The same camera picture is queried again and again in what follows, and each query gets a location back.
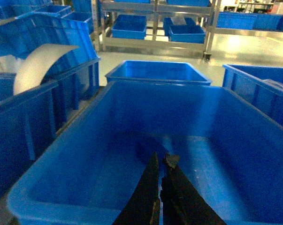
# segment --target stainless steel rack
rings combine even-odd
[[[159,54],[169,55],[172,51],[184,52],[182,55],[188,53],[201,53],[200,56],[204,57],[205,61],[209,61],[212,55],[212,43],[215,34],[227,35],[241,35],[241,36],[254,36],[254,37],[271,37],[283,38],[283,32],[277,31],[262,31],[262,30],[237,30],[237,29],[223,29],[217,28],[217,21],[221,8],[221,0],[212,1],[211,7],[190,7],[190,6],[177,6],[168,5],[163,0],[154,0],[149,4],[144,3],[127,3],[127,2],[114,2],[112,0],[103,0],[101,12],[101,25],[98,23],[97,0],[92,0],[92,16],[94,25],[94,37],[96,50],[107,50],[107,47],[116,48],[134,48],[134,49],[148,49],[159,50]],[[110,15],[110,22],[106,26],[104,18],[105,13]],[[153,30],[151,40],[137,40],[111,37],[111,27],[115,21],[116,13],[127,15],[146,15],[153,21]],[[206,21],[206,37],[203,44],[196,43],[183,43],[183,42],[167,42],[157,40],[157,31],[159,20],[164,17],[171,17],[183,15],[184,17],[202,17]],[[100,45],[99,34],[102,33],[102,45]]]
[[[213,0],[211,7],[190,7],[190,6],[176,6],[168,5],[164,1],[154,0],[149,4],[144,3],[127,3],[127,2],[114,2],[105,0],[102,2],[101,12],[101,33],[102,33],[102,46],[99,44],[99,32],[95,33],[95,47],[97,50],[102,47],[103,51],[107,50],[107,47],[124,47],[124,48],[140,48],[140,49],[151,49],[151,50],[166,50],[165,53],[169,53],[168,50],[172,51],[185,51],[185,52],[197,52],[201,53],[201,56],[205,54],[207,50],[207,43],[209,34],[206,33],[204,44],[196,43],[184,43],[184,42],[169,42],[169,41],[158,41],[157,31],[158,22],[164,17],[171,17],[176,15],[184,15],[184,17],[202,17],[205,18],[207,24],[211,23],[212,15],[214,13],[214,6],[216,0]],[[94,30],[100,27],[97,19],[97,2],[92,0],[92,15]],[[112,19],[110,26],[105,26],[105,13],[110,13]],[[137,40],[137,39],[125,39],[125,38],[114,38],[111,37],[111,25],[115,20],[115,13],[127,14],[127,15],[146,15],[153,21],[152,27],[148,27],[153,30],[151,40]]]

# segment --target floor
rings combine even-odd
[[[212,79],[214,86],[221,86],[223,64],[261,65],[283,67],[283,39],[263,37],[242,37],[232,35],[216,35],[213,44],[213,55],[207,63],[202,59],[189,59],[169,56],[128,54],[117,52],[100,52],[101,57],[99,80],[100,85],[107,84],[105,74],[123,60],[155,60],[191,63],[196,69]],[[16,225],[12,216],[5,209],[5,198],[0,201],[0,225]]]

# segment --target caster wheel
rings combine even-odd
[[[205,56],[204,56],[205,62],[209,62],[209,61],[210,61],[210,56],[211,56],[211,55],[205,55]]]

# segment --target white curved sheet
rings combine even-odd
[[[17,95],[41,84],[50,67],[64,54],[78,48],[74,45],[44,44],[23,62],[15,77],[13,94]]]

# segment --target bin bottom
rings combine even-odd
[[[224,168],[218,160],[216,153],[221,150],[213,145],[211,139],[198,136],[117,134],[110,143],[109,152],[93,188],[90,207],[119,211],[125,207],[145,169],[146,160],[140,158],[136,143],[148,137],[162,144],[170,154],[180,156],[179,166],[182,171],[222,219],[251,221],[242,196],[226,173],[228,168]],[[158,160],[159,166],[162,166],[162,158]],[[161,171],[159,189],[163,175]]]

